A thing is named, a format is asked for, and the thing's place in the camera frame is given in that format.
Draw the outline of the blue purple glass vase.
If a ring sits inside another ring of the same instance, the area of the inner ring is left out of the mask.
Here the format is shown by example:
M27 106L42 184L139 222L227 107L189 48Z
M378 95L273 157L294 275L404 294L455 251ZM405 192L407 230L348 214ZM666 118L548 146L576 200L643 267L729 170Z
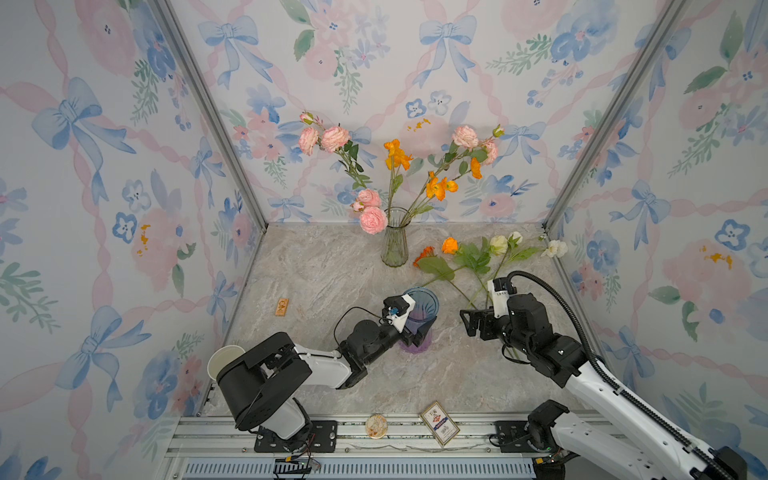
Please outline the blue purple glass vase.
M422 353L432 342L430 330L437 320L439 300L431 290L423 287L411 288L405 293L415 301L415 305L408 315L404 337L396 345L409 353Z

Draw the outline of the clear grey glass vase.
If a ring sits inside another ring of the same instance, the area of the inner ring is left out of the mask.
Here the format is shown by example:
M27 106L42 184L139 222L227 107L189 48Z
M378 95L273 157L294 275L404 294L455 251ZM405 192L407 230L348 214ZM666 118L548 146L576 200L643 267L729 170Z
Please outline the clear grey glass vase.
M409 257L406 229L411 223L411 216L403 207L391 207L386 210L388 225L385 229L382 262L392 268L405 265Z

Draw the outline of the orange rose stem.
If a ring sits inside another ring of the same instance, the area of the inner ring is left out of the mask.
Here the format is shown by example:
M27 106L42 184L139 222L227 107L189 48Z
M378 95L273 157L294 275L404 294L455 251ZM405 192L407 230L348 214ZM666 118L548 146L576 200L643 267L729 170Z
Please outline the orange rose stem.
M441 250L452 256L459 267L472 271L479 279L490 272L491 244L487 237L482 237L479 244L460 243L448 237L443 241Z

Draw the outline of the white flower stem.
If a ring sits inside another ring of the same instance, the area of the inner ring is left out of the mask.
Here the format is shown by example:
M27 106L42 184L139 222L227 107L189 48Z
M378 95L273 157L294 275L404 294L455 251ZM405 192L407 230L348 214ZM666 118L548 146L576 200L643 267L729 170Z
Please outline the white flower stem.
M568 245L561 240L550 240L546 246L529 246L513 253L510 261L519 262L528 260L535 255L548 258L562 258L569 251Z

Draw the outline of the pink carnation stem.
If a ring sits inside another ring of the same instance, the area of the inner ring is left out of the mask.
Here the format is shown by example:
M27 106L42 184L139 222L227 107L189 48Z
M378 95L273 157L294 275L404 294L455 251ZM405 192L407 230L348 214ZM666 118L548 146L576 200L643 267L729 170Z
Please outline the pink carnation stem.
M388 217L381 208L382 201L375 190L361 190L352 203L352 210L359 215L359 223L364 232L375 235L386 229Z

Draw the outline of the yellow poppy flower stem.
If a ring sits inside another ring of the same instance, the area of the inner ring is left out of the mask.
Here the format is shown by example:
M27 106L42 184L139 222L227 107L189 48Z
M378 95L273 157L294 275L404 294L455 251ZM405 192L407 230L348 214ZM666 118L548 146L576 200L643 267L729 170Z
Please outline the yellow poppy flower stem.
M386 142L384 147L387 150L386 166L390 172L386 215L388 224L391 225L394 196L403 183L403 172L407 172L410 169L413 156L401 147L399 139Z

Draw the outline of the pink rose stem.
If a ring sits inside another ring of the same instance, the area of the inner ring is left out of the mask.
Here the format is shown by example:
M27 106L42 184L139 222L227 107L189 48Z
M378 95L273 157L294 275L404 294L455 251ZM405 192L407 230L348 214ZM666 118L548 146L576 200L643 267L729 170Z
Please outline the pink rose stem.
M364 173L358 159L359 144L352 140L351 133L340 125L325 126L323 121L309 111L299 116L305 125L298 140L301 152L311 156L320 150L338 157L344 172L353 180L354 188L367 188L371 179Z
M434 160L431 165L435 169L437 164L445 157L448 157L448 160L457 157L477 157L480 161L484 162L484 168L491 165L498 158L498 141L504 134L505 128L497 125L487 138L481 138L474 128L468 125L461 125L452 133L448 150L439 160Z

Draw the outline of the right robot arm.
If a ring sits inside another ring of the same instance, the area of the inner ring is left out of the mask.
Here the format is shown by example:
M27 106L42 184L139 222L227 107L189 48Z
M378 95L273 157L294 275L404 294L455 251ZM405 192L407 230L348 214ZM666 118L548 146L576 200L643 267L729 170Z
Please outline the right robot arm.
M528 416L524 439L539 451L556 448L584 457L621 479L744 479L746 461L732 448L714 448L636 396L589 347L584 331L554 331L532 294L497 293L485 310L463 310L467 334L521 351L538 373L589 404L627 437L594 432L568 407L548 400Z

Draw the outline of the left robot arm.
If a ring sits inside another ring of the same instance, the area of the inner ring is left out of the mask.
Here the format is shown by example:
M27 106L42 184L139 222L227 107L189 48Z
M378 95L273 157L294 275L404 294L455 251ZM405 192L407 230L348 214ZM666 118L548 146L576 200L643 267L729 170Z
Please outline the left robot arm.
M207 373L236 429L255 435L255 452L329 453L335 449L336 422L312 420L296 391L302 386L355 386L369 365L395 345L421 346L438 312L432 291L412 288L386 298L381 314L359 321L332 351L302 347L278 332L249 350L238 345L218 349L208 360Z

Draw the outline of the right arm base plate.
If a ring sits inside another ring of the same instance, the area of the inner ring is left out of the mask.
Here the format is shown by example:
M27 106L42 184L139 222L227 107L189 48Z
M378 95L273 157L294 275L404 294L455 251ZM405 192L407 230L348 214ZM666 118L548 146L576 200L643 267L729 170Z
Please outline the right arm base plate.
M536 439L529 432L526 420L500 420L494 422L494 432L488 436L490 444L502 453L525 453L540 456L564 457L571 454L554 443L547 434Z

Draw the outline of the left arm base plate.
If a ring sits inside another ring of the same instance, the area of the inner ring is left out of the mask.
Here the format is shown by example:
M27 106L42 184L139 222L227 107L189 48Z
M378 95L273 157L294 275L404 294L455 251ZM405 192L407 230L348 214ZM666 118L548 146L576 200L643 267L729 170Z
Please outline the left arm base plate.
M260 427L256 433L255 453L301 454L334 453L338 440L338 422L314 420L289 440L283 440L274 432Z

